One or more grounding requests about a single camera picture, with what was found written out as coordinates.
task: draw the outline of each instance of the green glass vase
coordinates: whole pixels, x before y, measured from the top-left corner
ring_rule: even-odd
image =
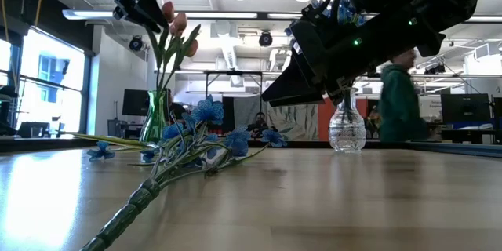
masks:
[[[157,143],[162,138],[162,129],[167,125],[164,117],[164,105],[166,91],[158,93],[155,90],[148,91],[150,97],[150,106],[148,107],[148,116],[141,129],[141,142]]]

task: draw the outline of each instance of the orange wall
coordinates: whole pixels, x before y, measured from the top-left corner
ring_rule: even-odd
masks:
[[[335,107],[333,106],[329,98],[324,99],[324,102],[324,104],[319,104],[318,106],[319,140],[329,141],[329,120],[335,113]],[[363,118],[366,118],[368,111],[368,100],[357,99],[355,101],[355,106],[357,107],[359,114],[361,114]]]

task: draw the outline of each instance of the table surface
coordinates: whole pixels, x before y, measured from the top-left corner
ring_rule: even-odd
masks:
[[[0,156],[0,249],[78,250],[150,169],[138,154]],[[164,190],[109,250],[499,250],[502,161],[270,149]]]

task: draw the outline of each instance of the glass vase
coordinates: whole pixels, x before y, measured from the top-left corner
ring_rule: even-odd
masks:
[[[329,144],[335,151],[358,153],[366,142],[364,120],[355,106],[356,88],[342,90],[344,100],[329,121]]]
[[[162,138],[162,130],[167,125],[164,117],[164,101],[166,99],[166,91],[160,92],[155,90],[148,91],[150,97],[148,106],[147,119],[144,121],[143,128],[140,133],[141,142],[157,143]]]

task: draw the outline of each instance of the computer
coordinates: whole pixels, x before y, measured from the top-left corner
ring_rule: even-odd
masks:
[[[489,122],[488,94],[442,94],[442,120],[454,122]]]
[[[150,98],[147,90],[126,89],[124,90],[123,115],[146,116]]]

